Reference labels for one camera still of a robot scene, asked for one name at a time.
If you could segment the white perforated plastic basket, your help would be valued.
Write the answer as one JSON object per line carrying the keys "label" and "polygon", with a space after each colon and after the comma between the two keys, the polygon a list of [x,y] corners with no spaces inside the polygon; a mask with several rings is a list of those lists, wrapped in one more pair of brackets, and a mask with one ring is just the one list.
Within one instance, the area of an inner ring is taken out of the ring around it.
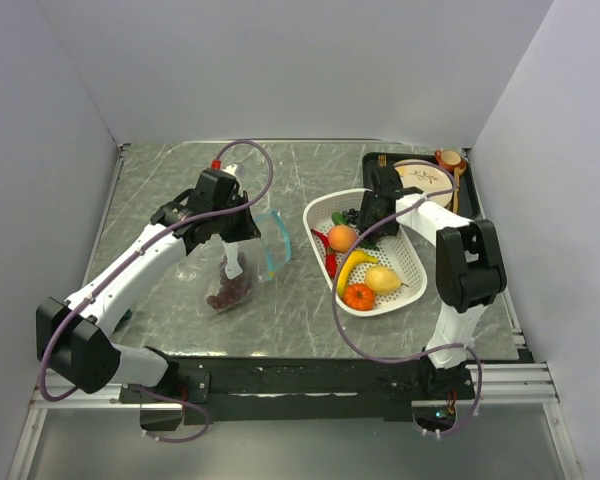
{"label": "white perforated plastic basket", "polygon": [[[329,289],[332,288],[333,281],[326,269],[326,250],[323,242],[312,231],[316,230],[327,235],[334,226],[332,214],[351,208],[359,210],[364,192],[364,188],[354,188],[330,193],[310,201],[304,209],[304,228]],[[360,250],[376,258],[379,265],[391,268],[400,277],[403,285],[393,293],[376,296],[374,307],[369,311],[351,309],[340,298],[337,298],[337,305],[348,314],[357,317],[386,314],[416,302],[427,288],[426,271],[404,230],[399,230],[397,236],[383,237],[377,245],[377,251],[366,248],[360,248]]]}

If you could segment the clear zip top bag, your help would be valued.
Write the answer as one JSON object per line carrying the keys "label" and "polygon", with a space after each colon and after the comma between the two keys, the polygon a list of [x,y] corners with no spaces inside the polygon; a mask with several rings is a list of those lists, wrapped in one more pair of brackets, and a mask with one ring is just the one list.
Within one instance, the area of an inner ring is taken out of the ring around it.
{"label": "clear zip top bag", "polygon": [[291,235],[280,212],[256,206],[251,215],[259,237],[225,243],[214,235],[186,261],[200,282],[201,301],[209,312],[224,312],[249,300],[291,260]]}

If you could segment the red grape bunch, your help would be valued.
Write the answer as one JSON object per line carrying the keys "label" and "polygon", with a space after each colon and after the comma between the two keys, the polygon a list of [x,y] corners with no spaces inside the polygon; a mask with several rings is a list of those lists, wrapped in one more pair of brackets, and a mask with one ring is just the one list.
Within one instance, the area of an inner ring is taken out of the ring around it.
{"label": "red grape bunch", "polygon": [[219,287],[216,292],[207,296],[207,304],[214,310],[224,310],[240,303],[250,292],[253,286],[252,274],[246,256],[238,253],[238,265],[242,273],[229,279],[226,273],[227,258],[224,257],[219,264]]}

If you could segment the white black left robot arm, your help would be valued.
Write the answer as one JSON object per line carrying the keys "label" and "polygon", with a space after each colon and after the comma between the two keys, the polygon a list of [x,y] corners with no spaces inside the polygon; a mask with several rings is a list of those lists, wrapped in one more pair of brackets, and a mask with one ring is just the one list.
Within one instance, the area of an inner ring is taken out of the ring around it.
{"label": "white black left robot arm", "polygon": [[238,245],[260,238],[236,164],[212,166],[194,188],[160,206],[140,236],[98,277],[63,301],[48,298],[36,310],[36,350],[45,370],[53,370],[87,394],[108,383],[140,384],[164,402],[178,390],[178,366],[149,347],[114,344],[110,336],[138,298],[173,265],[213,236],[224,255],[220,290],[209,297],[214,309],[244,298],[251,270]]}

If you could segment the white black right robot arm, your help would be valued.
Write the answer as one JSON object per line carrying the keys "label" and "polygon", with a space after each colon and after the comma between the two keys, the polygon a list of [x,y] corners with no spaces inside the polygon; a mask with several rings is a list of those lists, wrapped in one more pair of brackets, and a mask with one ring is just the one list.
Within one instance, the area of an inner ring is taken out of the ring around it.
{"label": "white black right robot arm", "polygon": [[435,197],[457,188],[449,172],[439,172],[451,185],[426,193],[404,187],[394,167],[378,167],[371,173],[357,224],[364,237],[396,236],[408,227],[435,247],[435,284],[442,304],[424,350],[432,364],[417,375],[419,390],[429,398],[440,398],[452,387],[449,369],[466,360],[478,320],[507,284],[494,224],[472,221],[435,203]]}

